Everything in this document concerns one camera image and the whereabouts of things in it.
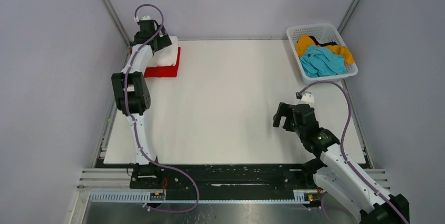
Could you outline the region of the white t shirt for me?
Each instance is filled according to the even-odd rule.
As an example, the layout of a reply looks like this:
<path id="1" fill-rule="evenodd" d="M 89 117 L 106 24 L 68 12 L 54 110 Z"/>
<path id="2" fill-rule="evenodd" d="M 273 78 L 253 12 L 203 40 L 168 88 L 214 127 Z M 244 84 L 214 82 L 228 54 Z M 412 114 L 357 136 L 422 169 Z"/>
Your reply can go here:
<path id="1" fill-rule="evenodd" d="M 154 53 L 148 61 L 147 67 L 170 67 L 176 66 L 178 55 L 178 37 L 169 36 L 172 44 Z"/>

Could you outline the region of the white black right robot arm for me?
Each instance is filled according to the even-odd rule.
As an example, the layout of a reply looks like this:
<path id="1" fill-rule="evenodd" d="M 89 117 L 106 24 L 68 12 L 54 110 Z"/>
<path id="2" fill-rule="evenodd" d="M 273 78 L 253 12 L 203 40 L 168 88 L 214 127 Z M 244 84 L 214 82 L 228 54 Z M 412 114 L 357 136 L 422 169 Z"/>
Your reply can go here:
<path id="1" fill-rule="evenodd" d="M 304 164 L 301 174 L 305 187 L 320 187 L 341 203 L 359 223 L 409 223 L 409 202 L 394 196 L 371 178 L 348 154 L 339 139 L 319 126 L 315 109 L 309 104 L 281 102 L 273 126 L 295 132 L 304 148 L 315 158 Z"/>

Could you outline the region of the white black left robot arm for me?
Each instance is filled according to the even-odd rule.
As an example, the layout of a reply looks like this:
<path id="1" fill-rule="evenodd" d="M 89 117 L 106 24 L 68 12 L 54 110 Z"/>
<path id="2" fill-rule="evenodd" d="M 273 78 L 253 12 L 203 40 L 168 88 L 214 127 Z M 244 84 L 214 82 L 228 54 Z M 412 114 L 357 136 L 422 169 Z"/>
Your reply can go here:
<path id="1" fill-rule="evenodd" d="M 116 107 L 126 117 L 135 148 L 132 179 L 143 181 L 151 188 L 163 180 L 162 166 L 149 139 L 147 123 L 151 96 L 144 74 L 149 60 L 158 51 L 173 43 L 162 23 L 148 16 L 136 19 L 140 30 L 135 34 L 130 57 L 123 69 L 111 76 Z"/>

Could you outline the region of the folded red t shirt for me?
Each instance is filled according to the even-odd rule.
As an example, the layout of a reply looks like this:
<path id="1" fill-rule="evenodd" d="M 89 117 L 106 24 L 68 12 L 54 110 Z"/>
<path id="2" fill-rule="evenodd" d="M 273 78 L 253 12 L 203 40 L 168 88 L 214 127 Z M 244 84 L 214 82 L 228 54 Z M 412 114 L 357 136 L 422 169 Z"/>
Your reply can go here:
<path id="1" fill-rule="evenodd" d="M 143 58 L 144 60 L 147 59 L 148 61 L 153 57 L 152 49 L 150 46 L 144 46 L 138 55 L 136 56 L 137 59 Z M 144 78 L 162 78 L 162 77 L 176 77 L 179 69 L 179 62 L 180 62 L 180 54 L 181 54 L 181 48 L 178 49 L 178 55 L 177 55 L 177 64 L 176 66 L 170 66 L 170 67 L 146 67 L 144 71 Z"/>

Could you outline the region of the turquoise t shirt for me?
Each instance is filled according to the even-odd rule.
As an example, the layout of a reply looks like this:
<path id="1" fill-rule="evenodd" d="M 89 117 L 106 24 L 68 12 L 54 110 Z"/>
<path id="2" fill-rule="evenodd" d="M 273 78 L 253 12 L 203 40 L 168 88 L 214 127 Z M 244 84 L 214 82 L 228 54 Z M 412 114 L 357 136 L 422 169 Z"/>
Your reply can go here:
<path id="1" fill-rule="evenodd" d="M 309 46 L 300 62 L 304 73 L 310 78 L 347 74 L 345 59 L 326 47 Z"/>

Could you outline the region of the yellow t shirt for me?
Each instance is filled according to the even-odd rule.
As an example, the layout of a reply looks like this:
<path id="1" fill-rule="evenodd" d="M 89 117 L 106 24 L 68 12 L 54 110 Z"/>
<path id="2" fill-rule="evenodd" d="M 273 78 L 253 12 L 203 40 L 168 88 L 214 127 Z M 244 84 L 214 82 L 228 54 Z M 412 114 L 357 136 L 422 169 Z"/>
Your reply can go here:
<path id="1" fill-rule="evenodd" d="M 342 56 L 345 59 L 345 63 L 348 65 L 355 62 L 352 53 L 346 46 L 340 46 L 334 41 L 321 44 L 316 40 L 314 36 L 308 36 L 306 34 L 303 34 L 300 37 L 295 46 L 297 56 L 299 58 L 302 58 L 307 48 L 311 45 L 315 45 L 316 47 L 326 47 L 327 49 L 332 51 L 332 53 Z"/>

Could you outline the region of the white plastic laundry basket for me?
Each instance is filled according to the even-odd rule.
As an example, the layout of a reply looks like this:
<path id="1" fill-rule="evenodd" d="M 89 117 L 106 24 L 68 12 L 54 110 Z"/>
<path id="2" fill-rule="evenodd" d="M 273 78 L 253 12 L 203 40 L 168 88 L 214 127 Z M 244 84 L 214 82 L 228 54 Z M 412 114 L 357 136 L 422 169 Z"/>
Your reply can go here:
<path id="1" fill-rule="evenodd" d="M 286 34 L 305 84 L 358 74 L 352 53 L 333 25 L 297 25 L 287 28 Z"/>

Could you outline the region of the aluminium frame rail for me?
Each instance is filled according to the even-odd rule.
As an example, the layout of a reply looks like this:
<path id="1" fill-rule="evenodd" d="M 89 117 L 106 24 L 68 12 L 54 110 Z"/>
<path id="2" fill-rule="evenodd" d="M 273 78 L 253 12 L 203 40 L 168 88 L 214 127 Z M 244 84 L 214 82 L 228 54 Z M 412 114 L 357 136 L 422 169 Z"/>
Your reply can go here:
<path id="1" fill-rule="evenodd" d="M 103 4 L 103 6 L 105 7 L 105 10 L 107 11 L 108 15 L 110 16 L 115 28 L 118 30 L 124 43 L 129 47 L 131 44 L 130 36 L 126 32 L 113 4 L 111 3 L 111 0 L 100 0 L 100 1 Z"/>

